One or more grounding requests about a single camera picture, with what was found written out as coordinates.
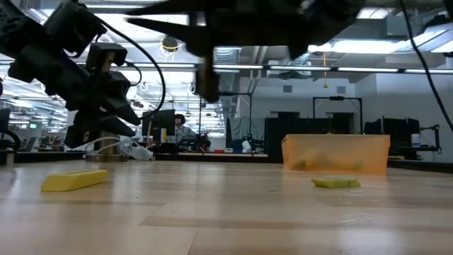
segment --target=person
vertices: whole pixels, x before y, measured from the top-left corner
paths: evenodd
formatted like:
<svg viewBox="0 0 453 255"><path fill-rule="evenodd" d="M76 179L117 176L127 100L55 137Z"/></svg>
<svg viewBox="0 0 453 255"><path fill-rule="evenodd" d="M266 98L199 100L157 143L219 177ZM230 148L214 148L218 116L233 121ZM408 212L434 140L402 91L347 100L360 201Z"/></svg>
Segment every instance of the person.
<svg viewBox="0 0 453 255"><path fill-rule="evenodd" d="M178 144L182 139L196 138L197 133L190 127L184 126L185 117L182 114L175 115L175 135L168 136L167 142Z"/></svg>

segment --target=white wall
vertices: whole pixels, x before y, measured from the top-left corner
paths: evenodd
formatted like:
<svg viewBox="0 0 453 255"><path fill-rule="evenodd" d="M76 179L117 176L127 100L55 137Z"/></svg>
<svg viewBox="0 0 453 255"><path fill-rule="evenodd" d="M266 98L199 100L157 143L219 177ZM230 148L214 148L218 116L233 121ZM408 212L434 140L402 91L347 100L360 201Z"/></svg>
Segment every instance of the white wall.
<svg viewBox="0 0 453 255"><path fill-rule="evenodd" d="M381 102L377 94L377 75L371 74L355 85L355 95L362 98L363 123L382 117Z"/></svg>
<svg viewBox="0 0 453 255"><path fill-rule="evenodd" d="M241 90L246 91L250 81L241 79ZM292 86L292 93L283 93L283 86ZM346 94L337 94L337 86L346 87ZM344 96L355 97L355 85L350 84L348 79L281 79L262 78L259 80L252 98L252 118L270 117L270 112L287 111L299 112L301 118L312 118L313 97ZM359 131L359 103L352 101L316 101L316 117L327 118L326 113L354 113L355 129ZM239 116L248 116L248 108L238 107Z"/></svg>
<svg viewBox="0 0 453 255"><path fill-rule="evenodd" d="M453 79L446 75L432 76L442 102L453 118ZM379 115L387 118L414 118L420 126L440 125L440 145L443 153L423 152L425 161L453 162L453 133L431 91L425 75L378 74L377 93ZM422 132L422 143L435 145L434 132Z"/></svg>

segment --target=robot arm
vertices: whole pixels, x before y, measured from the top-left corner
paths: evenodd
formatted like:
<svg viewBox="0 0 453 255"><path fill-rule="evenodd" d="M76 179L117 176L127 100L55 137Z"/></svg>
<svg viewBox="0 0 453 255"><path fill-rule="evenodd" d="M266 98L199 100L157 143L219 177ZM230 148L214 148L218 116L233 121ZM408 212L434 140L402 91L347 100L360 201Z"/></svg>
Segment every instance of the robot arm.
<svg viewBox="0 0 453 255"><path fill-rule="evenodd" d="M301 0L168 0L135 9L128 14L189 15L189 25L143 18L127 21L185 42L187 50L205 60L197 71L197 92L206 101L219 100L219 83L213 71L216 46L287 45L292 59L309 45L327 43L355 22L365 0L315 0L306 8ZM204 15L205 25L199 25Z"/></svg>
<svg viewBox="0 0 453 255"><path fill-rule="evenodd" d="M84 66L66 53L80 56L95 37L106 32L101 20L77 0L63 0L44 25L9 0L0 0L0 53L15 59L8 75L28 83L37 79L47 95L58 95L68 110L78 110L65 141L71 148L90 142L100 131L133 136L117 116L140 124L125 97L130 82L109 70L111 64L124 64L125 48L94 43Z"/></svg>

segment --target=metal frame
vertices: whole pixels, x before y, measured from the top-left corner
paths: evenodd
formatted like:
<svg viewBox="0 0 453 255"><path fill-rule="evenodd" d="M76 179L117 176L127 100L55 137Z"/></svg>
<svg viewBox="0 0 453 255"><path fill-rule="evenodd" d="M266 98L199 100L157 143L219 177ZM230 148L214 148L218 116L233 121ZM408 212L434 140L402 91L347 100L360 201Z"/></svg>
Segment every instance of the metal frame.
<svg viewBox="0 0 453 255"><path fill-rule="evenodd" d="M313 97L313 119L316 119L316 100L328 99L330 101L344 101L344 100L357 100L359 101L359 112L360 112L360 133L363 134L363 109L362 109L362 98L349 98L342 96L331 96L331 97Z"/></svg>

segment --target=fluorescent light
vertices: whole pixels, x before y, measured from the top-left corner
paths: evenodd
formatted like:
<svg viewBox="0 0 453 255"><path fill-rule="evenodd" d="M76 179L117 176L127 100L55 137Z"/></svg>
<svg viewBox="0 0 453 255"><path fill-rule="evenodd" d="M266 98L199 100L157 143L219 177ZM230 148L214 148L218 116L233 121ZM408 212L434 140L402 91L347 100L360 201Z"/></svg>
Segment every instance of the fluorescent light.
<svg viewBox="0 0 453 255"><path fill-rule="evenodd" d="M247 69L247 70L261 70L263 66L249 65L249 64L215 64L215 69Z"/></svg>
<svg viewBox="0 0 453 255"><path fill-rule="evenodd" d="M396 49L396 43L386 40L341 40L333 45L339 53L389 54Z"/></svg>
<svg viewBox="0 0 453 255"><path fill-rule="evenodd" d="M405 74L426 74L424 69L407 69ZM430 69L430 74L453 74L453 69Z"/></svg>
<svg viewBox="0 0 453 255"><path fill-rule="evenodd" d="M379 73L396 73L398 70L394 68L364 68L364 67L340 67L341 72L379 72Z"/></svg>
<svg viewBox="0 0 453 255"><path fill-rule="evenodd" d="M330 43L321 46L309 45L309 52L330 52L331 50L332 45Z"/></svg>
<svg viewBox="0 0 453 255"><path fill-rule="evenodd" d="M8 95L8 96L19 96L19 94L17 94L17 93L14 93L12 91L6 91L6 90L3 90L3 94Z"/></svg>
<svg viewBox="0 0 453 255"><path fill-rule="evenodd" d="M395 8L363 8L357 18L383 19L387 17Z"/></svg>
<svg viewBox="0 0 453 255"><path fill-rule="evenodd" d="M195 68L194 64L158 63L158 65L160 68L188 68L188 69ZM137 63L135 64L135 66L155 68L155 66L152 63Z"/></svg>
<svg viewBox="0 0 453 255"><path fill-rule="evenodd" d="M330 67L309 67L309 66L270 66L269 69L276 71L330 71Z"/></svg>
<svg viewBox="0 0 453 255"><path fill-rule="evenodd" d="M48 118L49 118L49 117L47 117L47 116L41 116L41 115L34 115L34 116L32 116L32 117L34 117L34 118L40 118L40 119L48 119Z"/></svg>
<svg viewBox="0 0 453 255"><path fill-rule="evenodd" d="M28 124L29 121L21 121L21 120L10 120L9 124Z"/></svg>
<svg viewBox="0 0 453 255"><path fill-rule="evenodd" d="M105 8L105 9L137 9L137 8L142 8L144 6L140 6L140 5L126 5L126 4L118 4L118 5L115 5L115 4L89 4L87 5L86 7L88 8L98 8L98 9L101 9L101 8Z"/></svg>
<svg viewBox="0 0 453 255"><path fill-rule="evenodd" d="M421 35L415 36L413 40L415 41L415 44L417 46L421 46L421 45L435 39L437 36L445 33L445 31L446 30L431 30L429 32L427 31ZM395 44L395 47L396 47L395 51L413 50L412 43L410 40L398 42Z"/></svg>
<svg viewBox="0 0 453 255"><path fill-rule="evenodd" d="M445 43L444 45L434 49L433 53L448 53L453 52L453 40Z"/></svg>

